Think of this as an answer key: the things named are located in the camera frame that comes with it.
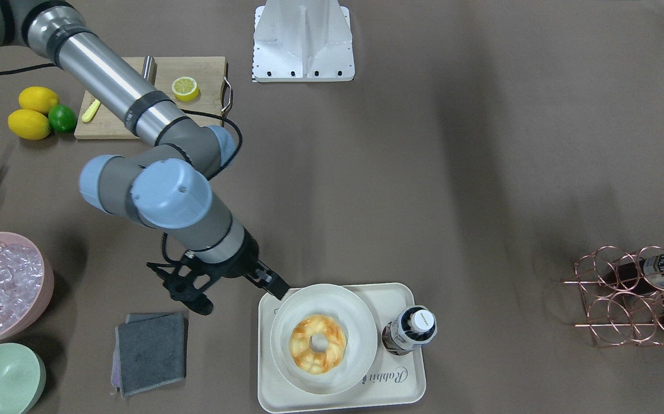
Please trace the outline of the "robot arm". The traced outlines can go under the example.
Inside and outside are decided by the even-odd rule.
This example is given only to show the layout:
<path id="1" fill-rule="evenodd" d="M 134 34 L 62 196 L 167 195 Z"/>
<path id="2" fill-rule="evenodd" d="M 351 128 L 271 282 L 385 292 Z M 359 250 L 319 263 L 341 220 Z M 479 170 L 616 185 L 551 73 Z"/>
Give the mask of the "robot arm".
<path id="1" fill-rule="evenodd" d="M 142 141 L 140 152 L 87 162 L 79 190 L 96 209 L 155 229 L 183 247 L 179 259 L 147 264 L 175 301 L 208 314 L 206 290 L 221 278 L 245 278 L 284 298 L 289 286 L 261 262 L 256 240 L 210 185 L 242 145 L 232 121 L 196 124 L 105 44 L 69 2 L 0 1 L 0 47 L 8 45 L 30 49 L 69 73 Z"/>

